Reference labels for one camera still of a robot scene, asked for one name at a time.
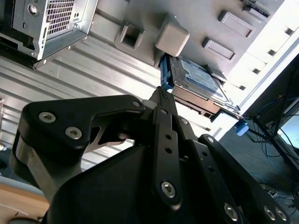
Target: hard drive label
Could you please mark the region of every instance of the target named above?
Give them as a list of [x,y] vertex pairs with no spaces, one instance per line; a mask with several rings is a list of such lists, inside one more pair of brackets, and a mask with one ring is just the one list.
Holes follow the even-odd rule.
[[219,97],[224,97],[220,93],[219,87],[216,84],[216,82],[213,80],[211,75],[208,74],[204,68],[190,61],[181,60],[181,62],[183,68],[186,70],[185,77],[189,82],[201,88],[204,88],[209,92],[216,94]]

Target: blue connector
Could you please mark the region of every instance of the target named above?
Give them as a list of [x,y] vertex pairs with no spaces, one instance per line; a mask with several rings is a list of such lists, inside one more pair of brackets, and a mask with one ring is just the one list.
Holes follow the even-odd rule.
[[249,130],[248,123],[245,119],[239,120],[235,124],[235,133],[239,136],[244,135]]

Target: wooden table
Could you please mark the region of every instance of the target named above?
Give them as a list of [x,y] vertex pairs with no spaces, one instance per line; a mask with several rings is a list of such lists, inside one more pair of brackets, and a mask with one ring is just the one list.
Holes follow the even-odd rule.
[[49,208],[44,196],[0,183],[0,224],[15,217],[43,217]]

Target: ventilation grille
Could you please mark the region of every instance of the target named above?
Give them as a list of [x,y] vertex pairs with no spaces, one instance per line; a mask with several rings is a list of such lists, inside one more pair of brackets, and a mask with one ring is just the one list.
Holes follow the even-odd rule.
[[47,7],[48,35],[69,28],[75,0],[50,0]]

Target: silver bolt head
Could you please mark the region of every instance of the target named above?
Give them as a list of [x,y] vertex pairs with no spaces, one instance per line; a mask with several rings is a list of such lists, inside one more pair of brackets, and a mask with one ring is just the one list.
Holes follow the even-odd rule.
[[33,57],[37,57],[37,53],[35,53],[35,52],[31,52],[31,56],[33,56]]
[[140,107],[140,103],[138,103],[137,101],[133,101],[133,104],[137,107]]
[[55,115],[50,112],[42,112],[38,115],[38,118],[45,123],[53,123],[56,120]]
[[174,186],[168,181],[164,181],[161,184],[161,189],[164,192],[164,194],[169,198],[173,198],[176,195],[176,190],[174,189]]
[[185,118],[182,118],[181,121],[183,122],[184,125],[188,125],[188,121]]
[[276,210],[276,213],[278,214],[278,216],[281,217],[282,220],[284,220],[284,221],[287,220],[285,214],[279,208],[275,208],[275,210]]
[[78,140],[82,137],[82,132],[77,127],[68,127],[65,130],[65,134],[66,134],[66,136],[68,136],[69,138],[74,139],[74,140]]
[[167,111],[164,110],[164,109],[161,109],[161,112],[162,112],[163,114],[168,114]]
[[231,220],[233,220],[234,222],[238,221],[238,214],[236,213],[236,211],[234,210],[234,208],[232,206],[225,203],[224,210],[225,210],[225,213],[228,215],[228,217],[231,218]]
[[33,5],[33,4],[30,4],[28,6],[28,11],[31,15],[38,15],[39,14],[38,7],[36,5]]
[[213,140],[211,137],[208,136],[206,139],[207,139],[209,142],[214,143],[214,140]]
[[268,209],[266,206],[263,207],[266,215],[272,220],[272,221],[275,221],[275,215],[273,214],[273,212]]

